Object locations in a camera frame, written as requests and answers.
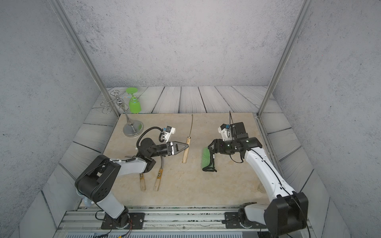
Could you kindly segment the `green fluffy rag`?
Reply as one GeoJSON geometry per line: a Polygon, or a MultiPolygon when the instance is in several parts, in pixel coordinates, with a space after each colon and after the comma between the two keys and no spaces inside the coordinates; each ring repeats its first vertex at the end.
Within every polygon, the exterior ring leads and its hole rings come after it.
{"type": "Polygon", "coordinates": [[[210,150],[207,147],[205,147],[202,150],[201,168],[203,170],[206,170],[209,167],[211,167],[211,164],[212,164],[212,162],[211,162],[211,158],[210,158],[210,150]]]}

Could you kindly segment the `sickle with wooden handle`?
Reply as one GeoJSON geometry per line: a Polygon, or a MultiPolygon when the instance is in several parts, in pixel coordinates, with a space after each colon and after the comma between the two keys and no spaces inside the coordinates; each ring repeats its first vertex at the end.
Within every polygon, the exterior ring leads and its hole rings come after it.
{"type": "MultiPolygon", "coordinates": [[[[191,115],[191,128],[190,128],[190,133],[187,137],[187,140],[186,140],[186,144],[189,146],[190,145],[190,141],[191,141],[191,131],[192,131],[192,126],[193,126],[193,114],[191,115]]],[[[183,154],[183,158],[182,158],[182,163],[185,164],[188,160],[188,154],[189,154],[189,147],[185,149],[184,151],[184,154],[183,154]]]]}

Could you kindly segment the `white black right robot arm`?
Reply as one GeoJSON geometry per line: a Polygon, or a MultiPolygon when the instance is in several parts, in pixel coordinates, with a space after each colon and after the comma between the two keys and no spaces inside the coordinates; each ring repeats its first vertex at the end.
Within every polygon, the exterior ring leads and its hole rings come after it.
{"type": "Polygon", "coordinates": [[[249,229],[261,224],[275,237],[307,228],[308,198],[302,192],[297,193],[284,180],[257,138],[215,139],[208,149],[211,157],[216,153],[240,153],[241,158],[253,168],[268,195],[269,205],[254,202],[240,206],[236,220],[241,227],[249,229]]]}

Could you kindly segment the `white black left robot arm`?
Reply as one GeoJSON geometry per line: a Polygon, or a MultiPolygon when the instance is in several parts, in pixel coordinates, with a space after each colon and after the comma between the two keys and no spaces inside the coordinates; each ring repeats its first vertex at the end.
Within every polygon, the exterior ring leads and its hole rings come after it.
{"type": "Polygon", "coordinates": [[[116,178],[147,173],[156,163],[154,157],[177,155],[188,147],[188,144],[177,141],[157,145],[152,139],[145,138],[132,158],[112,160],[99,155],[76,179],[77,193],[95,203],[114,221],[126,221],[129,218],[128,209],[111,192],[116,178]]]}

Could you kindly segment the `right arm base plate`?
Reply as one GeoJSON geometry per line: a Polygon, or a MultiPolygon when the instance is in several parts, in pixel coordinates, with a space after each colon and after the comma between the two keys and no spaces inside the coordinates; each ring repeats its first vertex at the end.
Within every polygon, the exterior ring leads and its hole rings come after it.
{"type": "Polygon", "coordinates": [[[225,225],[226,229],[266,229],[266,225],[258,222],[252,222],[245,220],[239,214],[239,212],[225,212],[224,220],[221,221],[225,225]]]}

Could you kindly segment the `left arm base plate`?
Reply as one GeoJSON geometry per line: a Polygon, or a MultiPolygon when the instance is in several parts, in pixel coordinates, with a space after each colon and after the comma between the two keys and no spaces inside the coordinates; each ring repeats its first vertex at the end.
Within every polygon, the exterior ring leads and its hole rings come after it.
{"type": "Polygon", "coordinates": [[[123,213],[119,218],[112,218],[108,214],[102,219],[101,230],[141,230],[143,228],[145,213],[123,213]]]}

